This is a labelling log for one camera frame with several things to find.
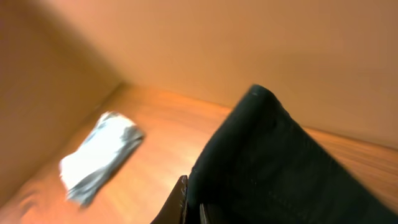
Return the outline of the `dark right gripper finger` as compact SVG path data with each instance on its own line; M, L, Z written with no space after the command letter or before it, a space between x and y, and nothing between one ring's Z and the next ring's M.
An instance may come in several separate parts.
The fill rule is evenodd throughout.
M150 224L185 224L188 177L180 176L165 203Z

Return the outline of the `black shorts garment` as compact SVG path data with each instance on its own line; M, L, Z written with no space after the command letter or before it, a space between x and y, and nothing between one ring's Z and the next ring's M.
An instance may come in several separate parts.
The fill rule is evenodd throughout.
M188 178L188 209L228 223L397 222L288 114L253 85L208 141Z

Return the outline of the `folded light blue jeans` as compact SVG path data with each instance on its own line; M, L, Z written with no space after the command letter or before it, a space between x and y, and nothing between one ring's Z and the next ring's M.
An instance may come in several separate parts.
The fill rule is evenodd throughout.
M88 206L143 139L129 118L115 111L103 113L78 149L59 163L66 199Z

